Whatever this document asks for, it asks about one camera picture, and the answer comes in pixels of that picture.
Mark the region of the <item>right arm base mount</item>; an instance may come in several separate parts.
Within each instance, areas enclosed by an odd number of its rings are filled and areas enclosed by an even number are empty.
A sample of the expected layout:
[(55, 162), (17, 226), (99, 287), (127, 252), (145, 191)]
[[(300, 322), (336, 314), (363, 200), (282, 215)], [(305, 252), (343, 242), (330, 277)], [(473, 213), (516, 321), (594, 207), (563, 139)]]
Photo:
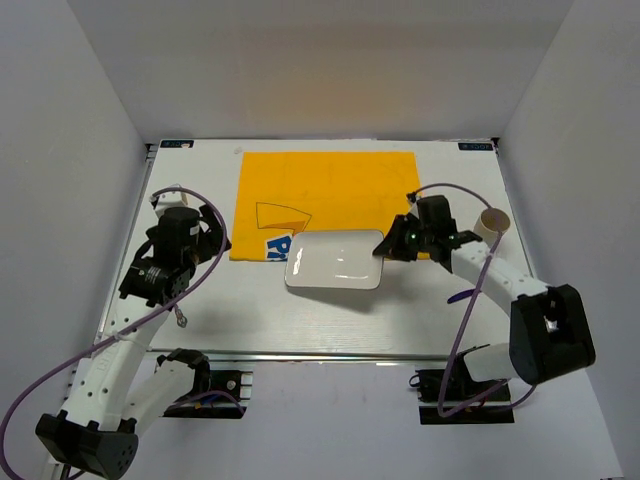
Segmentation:
[[(474, 402), (450, 417), (442, 417), (437, 410), (443, 369), (416, 370), (409, 378), (409, 388), (417, 393), (419, 421), (423, 426), (497, 425), (515, 422), (508, 385), (502, 385), (490, 395)], [(496, 381), (474, 382), (452, 374), (444, 397), (443, 409), (450, 410), (464, 401), (485, 392)]]

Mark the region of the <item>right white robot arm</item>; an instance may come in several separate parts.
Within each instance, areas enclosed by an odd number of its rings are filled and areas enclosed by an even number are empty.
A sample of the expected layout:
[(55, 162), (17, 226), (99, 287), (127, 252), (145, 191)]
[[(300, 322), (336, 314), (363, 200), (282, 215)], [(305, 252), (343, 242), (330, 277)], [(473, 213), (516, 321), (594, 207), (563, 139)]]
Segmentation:
[(518, 378), (535, 386), (594, 364), (596, 352), (582, 298), (572, 286), (553, 287), (496, 256), (472, 231), (460, 231), (442, 195), (410, 195), (410, 209), (394, 218), (376, 257), (415, 261), (421, 254), (452, 275), (479, 286), (509, 318), (509, 339), (457, 355), (453, 390), (472, 399), (488, 381)]

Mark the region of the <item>white paper cup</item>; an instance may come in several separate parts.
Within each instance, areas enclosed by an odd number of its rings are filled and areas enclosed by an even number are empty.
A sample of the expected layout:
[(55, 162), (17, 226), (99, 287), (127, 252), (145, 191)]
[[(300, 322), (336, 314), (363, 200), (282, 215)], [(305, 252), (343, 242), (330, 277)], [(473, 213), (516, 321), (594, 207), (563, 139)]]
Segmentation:
[(473, 232), (487, 245), (492, 246), (500, 234), (506, 233), (511, 226), (510, 217), (498, 208), (486, 208), (478, 216)]

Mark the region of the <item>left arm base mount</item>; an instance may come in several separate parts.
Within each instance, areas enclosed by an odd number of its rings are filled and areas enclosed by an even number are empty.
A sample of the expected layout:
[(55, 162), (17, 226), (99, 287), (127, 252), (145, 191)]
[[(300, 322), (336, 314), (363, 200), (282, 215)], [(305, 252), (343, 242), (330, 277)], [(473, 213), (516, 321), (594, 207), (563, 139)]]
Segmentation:
[(165, 411), (164, 418), (241, 420), (248, 410), (254, 372), (247, 363), (211, 365), (209, 390), (188, 394)]

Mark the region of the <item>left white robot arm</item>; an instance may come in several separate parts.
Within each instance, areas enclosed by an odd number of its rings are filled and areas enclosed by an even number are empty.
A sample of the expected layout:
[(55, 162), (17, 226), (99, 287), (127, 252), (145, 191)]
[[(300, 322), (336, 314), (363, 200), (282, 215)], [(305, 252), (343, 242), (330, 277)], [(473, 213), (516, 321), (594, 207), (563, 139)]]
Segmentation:
[(215, 208), (160, 207), (119, 286), (107, 345), (56, 414), (44, 414), (36, 435), (52, 457), (103, 479), (120, 479), (139, 440), (175, 402), (199, 399), (211, 387), (208, 357), (178, 348), (158, 359), (151, 378), (132, 385), (151, 341), (192, 285), (198, 266), (216, 264), (230, 247)]

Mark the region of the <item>yellow Pikachu cloth placemat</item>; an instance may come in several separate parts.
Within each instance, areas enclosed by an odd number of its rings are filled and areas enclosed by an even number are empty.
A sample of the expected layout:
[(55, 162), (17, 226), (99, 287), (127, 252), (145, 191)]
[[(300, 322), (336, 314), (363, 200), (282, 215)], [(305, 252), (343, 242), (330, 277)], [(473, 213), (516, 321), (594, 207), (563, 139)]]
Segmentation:
[(284, 261), (305, 232), (387, 233), (419, 186), (411, 152), (247, 152), (230, 259)]

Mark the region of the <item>white rectangular ceramic plate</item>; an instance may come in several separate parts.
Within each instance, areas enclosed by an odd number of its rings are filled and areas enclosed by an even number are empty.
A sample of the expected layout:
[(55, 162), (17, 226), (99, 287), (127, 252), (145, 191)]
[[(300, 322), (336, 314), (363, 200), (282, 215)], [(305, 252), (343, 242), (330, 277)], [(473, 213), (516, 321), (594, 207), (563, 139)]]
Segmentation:
[(379, 230), (303, 232), (291, 243), (284, 281), (289, 288), (374, 290), (383, 258), (373, 255)]

